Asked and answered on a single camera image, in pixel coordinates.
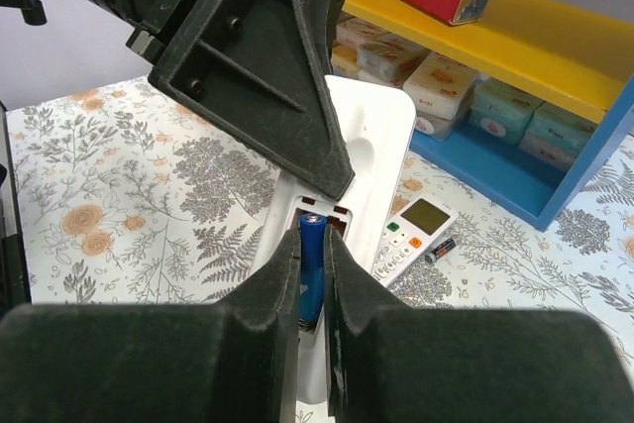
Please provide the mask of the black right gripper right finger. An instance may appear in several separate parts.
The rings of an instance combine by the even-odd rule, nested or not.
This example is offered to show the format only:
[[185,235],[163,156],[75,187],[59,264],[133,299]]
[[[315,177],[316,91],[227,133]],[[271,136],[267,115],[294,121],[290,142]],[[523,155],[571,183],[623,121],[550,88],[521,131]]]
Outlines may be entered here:
[[607,334],[575,311],[419,309],[324,238],[328,411],[338,422],[629,422]]

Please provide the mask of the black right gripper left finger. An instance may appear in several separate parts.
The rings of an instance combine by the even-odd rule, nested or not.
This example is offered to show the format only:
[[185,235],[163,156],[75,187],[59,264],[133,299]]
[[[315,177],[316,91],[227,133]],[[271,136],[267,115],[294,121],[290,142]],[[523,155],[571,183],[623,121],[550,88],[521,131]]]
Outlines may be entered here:
[[300,240],[212,304],[22,305],[1,322],[5,422],[290,422]]

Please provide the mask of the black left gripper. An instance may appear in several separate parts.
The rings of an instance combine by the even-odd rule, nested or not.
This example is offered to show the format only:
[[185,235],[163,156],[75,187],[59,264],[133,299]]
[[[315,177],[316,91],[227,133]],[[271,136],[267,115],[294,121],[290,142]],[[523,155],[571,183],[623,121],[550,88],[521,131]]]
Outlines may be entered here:
[[105,0],[164,45],[152,86],[332,198],[354,170],[308,0]]

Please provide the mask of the blue battery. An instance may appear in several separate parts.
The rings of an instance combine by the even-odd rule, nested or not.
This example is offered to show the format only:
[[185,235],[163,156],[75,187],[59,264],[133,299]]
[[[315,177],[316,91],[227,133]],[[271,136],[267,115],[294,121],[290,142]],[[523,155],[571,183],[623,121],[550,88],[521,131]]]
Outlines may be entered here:
[[315,213],[299,217],[301,240],[300,327],[316,327],[324,299],[324,235],[327,220]]

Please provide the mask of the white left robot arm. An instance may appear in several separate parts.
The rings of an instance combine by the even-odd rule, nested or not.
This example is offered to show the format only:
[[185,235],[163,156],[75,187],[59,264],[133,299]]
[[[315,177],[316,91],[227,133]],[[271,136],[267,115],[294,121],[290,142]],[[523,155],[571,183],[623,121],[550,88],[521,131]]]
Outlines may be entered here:
[[[354,170],[326,78],[345,0],[88,0],[132,29],[150,84],[340,199]],[[31,26],[41,0],[1,0]]]

